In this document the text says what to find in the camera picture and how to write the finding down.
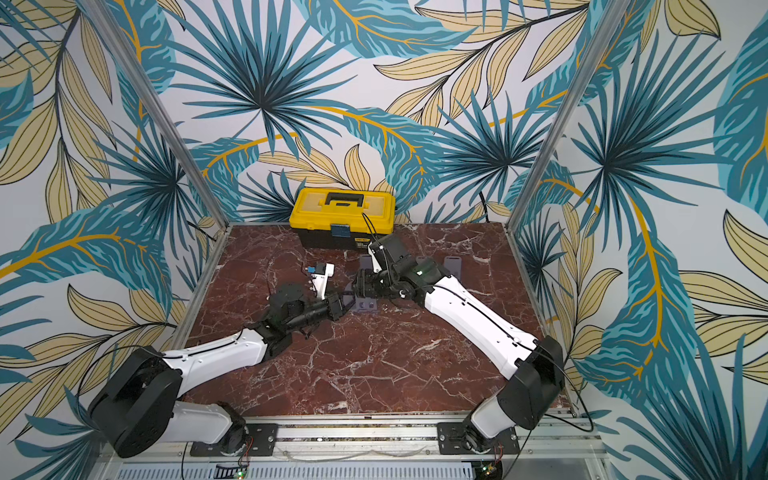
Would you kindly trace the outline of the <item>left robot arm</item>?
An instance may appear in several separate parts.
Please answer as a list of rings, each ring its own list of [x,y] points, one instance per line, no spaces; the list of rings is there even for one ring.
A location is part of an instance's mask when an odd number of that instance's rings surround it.
[[[336,321],[354,304],[348,292],[310,300],[302,286],[283,285],[264,313],[235,334],[180,350],[132,352],[91,401],[87,417],[122,458],[169,442],[202,443],[225,456],[241,456],[251,438],[244,418],[225,402],[201,405],[183,396],[229,372],[274,359],[295,332]]]

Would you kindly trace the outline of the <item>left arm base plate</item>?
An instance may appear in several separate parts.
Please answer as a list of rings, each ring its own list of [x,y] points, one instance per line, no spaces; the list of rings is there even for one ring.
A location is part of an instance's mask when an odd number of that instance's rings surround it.
[[[276,423],[248,423],[235,426],[234,432],[228,432],[214,444],[193,442],[190,447],[192,457],[270,457],[273,455],[277,440]]]

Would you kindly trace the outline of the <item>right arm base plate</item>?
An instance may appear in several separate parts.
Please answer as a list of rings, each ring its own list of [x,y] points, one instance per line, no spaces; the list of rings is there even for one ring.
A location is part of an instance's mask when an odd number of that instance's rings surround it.
[[[499,452],[517,454],[520,452],[514,427],[507,428],[492,438],[485,437],[466,422],[440,422],[436,428],[441,455],[484,455]]]

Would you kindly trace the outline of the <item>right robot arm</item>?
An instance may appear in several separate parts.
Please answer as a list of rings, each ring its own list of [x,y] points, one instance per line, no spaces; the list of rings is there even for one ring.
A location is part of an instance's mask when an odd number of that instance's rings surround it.
[[[368,245],[372,267],[358,272],[356,294],[412,300],[445,320],[477,347],[507,380],[461,424],[461,445],[485,453],[503,431],[535,428],[565,387],[564,355],[557,340],[513,326],[478,300],[460,279],[432,258],[412,256],[390,234]]]

